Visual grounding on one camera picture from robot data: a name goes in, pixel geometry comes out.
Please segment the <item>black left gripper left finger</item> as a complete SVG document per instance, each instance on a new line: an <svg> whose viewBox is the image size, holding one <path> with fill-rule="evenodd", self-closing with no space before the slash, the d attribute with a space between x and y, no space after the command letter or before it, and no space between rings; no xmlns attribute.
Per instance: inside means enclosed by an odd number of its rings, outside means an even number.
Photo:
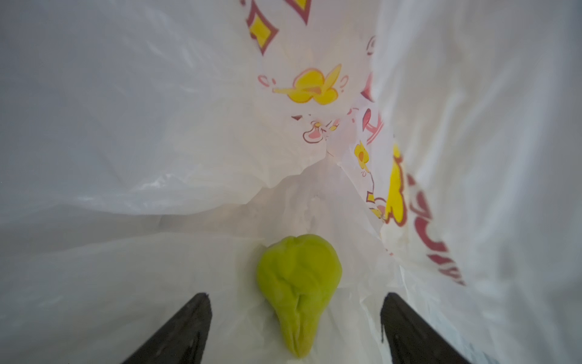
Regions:
<svg viewBox="0 0 582 364"><path fill-rule="evenodd" d="M200 364L211 321L210 298L206 293L198 293L124 364Z"/></svg>

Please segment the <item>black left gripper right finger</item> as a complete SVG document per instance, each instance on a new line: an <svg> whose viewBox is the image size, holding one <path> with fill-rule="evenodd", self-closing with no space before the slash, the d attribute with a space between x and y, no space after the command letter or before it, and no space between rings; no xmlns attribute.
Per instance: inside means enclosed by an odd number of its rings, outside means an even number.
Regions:
<svg viewBox="0 0 582 364"><path fill-rule="evenodd" d="M400 295L389 293L380 311L383 340L397 364L468 364Z"/></svg>

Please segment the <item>green pear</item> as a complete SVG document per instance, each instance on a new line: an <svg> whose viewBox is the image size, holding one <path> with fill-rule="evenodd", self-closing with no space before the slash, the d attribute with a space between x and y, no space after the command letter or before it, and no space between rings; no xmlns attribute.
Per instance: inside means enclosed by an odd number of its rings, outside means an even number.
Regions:
<svg viewBox="0 0 582 364"><path fill-rule="evenodd" d="M274 309L283 342L295 357L309 355L342 275L336 250L315 234L283 238L259 259L259 290Z"/></svg>

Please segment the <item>white cartoon print plastic bag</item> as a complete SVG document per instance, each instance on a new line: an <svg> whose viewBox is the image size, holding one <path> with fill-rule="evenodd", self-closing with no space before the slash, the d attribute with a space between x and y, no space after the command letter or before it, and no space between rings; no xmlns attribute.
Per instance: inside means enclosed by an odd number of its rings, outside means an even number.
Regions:
<svg viewBox="0 0 582 364"><path fill-rule="evenodd" d="M308 356L256 280L315 234ZM581 361L579 1L3 1L1 361L124 363L198 293L201 363Z"/></svg>

